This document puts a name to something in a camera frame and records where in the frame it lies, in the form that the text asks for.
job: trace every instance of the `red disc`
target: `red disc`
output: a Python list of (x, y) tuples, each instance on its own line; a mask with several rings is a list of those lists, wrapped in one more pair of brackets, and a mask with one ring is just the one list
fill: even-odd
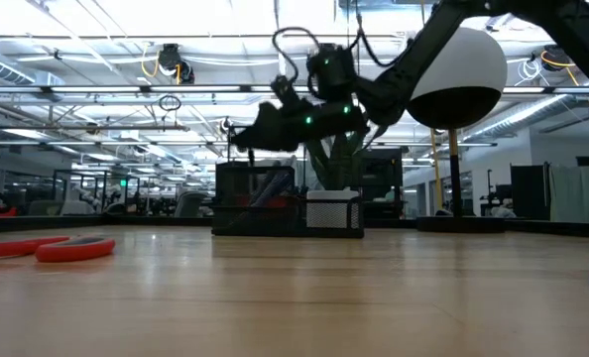
[(62, 242), (69, 237), (27, 239), (14, 242), (0, 242), (0, 258), (33, 254), (40, 245)]
[(116, 243), (106, 238), (78, 238), (67, 242), (42, 245), (35, 252), (43, 263), (75, 262), (94, 259), (112, 253)]

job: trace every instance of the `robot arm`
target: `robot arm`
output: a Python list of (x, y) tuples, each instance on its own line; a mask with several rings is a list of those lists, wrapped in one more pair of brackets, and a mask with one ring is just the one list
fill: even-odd
[[(256, 122), (231, 143), (292, 151), (308, 140), (365, 131), (367, 119), (387, 128), (400, 120), (420, 78), (462, 21), (509, 12), (544, 28), (589, 77), (589, 5), (585, 0), (442, 0), (415, 40), (375, 80), (355, 73), (351, 48), (319, 48), (307, 62), (318, 91), (311, 88), (309, 79), (308, 87), (326, 102), (312, 106), (296, 95), (292, 80), (278, 76), (271, 86), (284, 106), (277, 109), (263, 103)], [(353, 105), (352, 93), (369, 118)]]

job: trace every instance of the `wooden floor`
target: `wooden floor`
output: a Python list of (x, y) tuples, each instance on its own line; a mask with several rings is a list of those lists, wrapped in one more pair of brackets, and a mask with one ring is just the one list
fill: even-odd
[(0, 356), (589, 356), (585, 238), (68, 233), (115, 255), (0, 260)]

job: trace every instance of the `black wire bin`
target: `black wire bin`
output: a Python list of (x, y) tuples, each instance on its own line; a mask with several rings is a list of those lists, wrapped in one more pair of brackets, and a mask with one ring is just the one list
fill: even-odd
[(291, 167), (217, 169), (213, 235), (363, 238), (360, 197), (307, 200)]

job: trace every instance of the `black cable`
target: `black cable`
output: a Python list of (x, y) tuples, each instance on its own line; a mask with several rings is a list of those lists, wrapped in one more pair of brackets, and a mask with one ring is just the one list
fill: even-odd
[(293, 59), (291, 59), (291, 57), (288, 56), (288, 54), (286, 54), (284, 52), (284, 50), (282, 50), (282, 48), (279, 47), (279, 44), (277, 44), (277, 36), (279, 34), (287, 32), (287, 31), (303, 31), (303, 32), (305, 32), (314, 41), (314, 44), (316, 45), (317, 48), (320, 48), (320, 43), (316, 39), (316, 36), (310, 30), (303, 28), (303, 27), (286, 27), (286, 28), (278, 29), (273, 33), (273, 47), (275, 48), (275, 50), (277, 50), (277, 52), (280, 55), (282, 55), (284, 57), (284, 59), (286, 59), (288, 61), (288, 63), (291, 64), (291, 66), (294, 69), (293, 77), (288, 80), (288, 82), (290, 84), (293, 84), (293, 83), (295, 83), (295, 80), (298, 78), (298, 68), (296, 67), (295, 61)]

